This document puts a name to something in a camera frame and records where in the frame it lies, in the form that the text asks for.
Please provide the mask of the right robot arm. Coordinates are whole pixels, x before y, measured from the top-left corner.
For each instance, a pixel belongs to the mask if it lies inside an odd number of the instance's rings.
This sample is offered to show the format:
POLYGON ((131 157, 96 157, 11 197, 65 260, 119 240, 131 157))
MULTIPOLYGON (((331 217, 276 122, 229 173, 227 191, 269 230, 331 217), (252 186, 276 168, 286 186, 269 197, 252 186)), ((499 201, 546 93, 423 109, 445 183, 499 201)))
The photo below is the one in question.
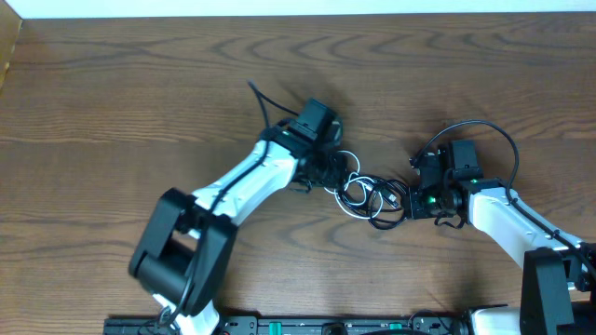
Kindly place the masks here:
POLYGON ((458 334, 592 334, 595 300, 573 301, 572 291, 595 293, 595 246, 556 227, 520 200, 499 178, 484 177, 473 141, 451 141, 410 160, 420 177, 409 191, 406 215, 437 226, 466 225, 491 237, 522 270, 519 307, 473 308, 458 334))

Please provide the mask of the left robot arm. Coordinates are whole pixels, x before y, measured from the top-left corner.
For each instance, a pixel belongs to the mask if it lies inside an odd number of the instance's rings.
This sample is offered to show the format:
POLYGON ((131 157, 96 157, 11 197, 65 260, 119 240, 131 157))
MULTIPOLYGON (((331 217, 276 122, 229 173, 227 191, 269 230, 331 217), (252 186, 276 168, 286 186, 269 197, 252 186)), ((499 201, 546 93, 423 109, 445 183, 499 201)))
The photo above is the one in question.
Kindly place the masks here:
POLYGON ((305 193, 341 186, 343 132, 341 117, 310 99, 296 117, 265 126, 251 153, 219 180, 190 194, 163 193, 129 262, 129 274, 162 306, 139 333, 211 334, 220 322, 213 300, 240 225, 293 182, 305 193))

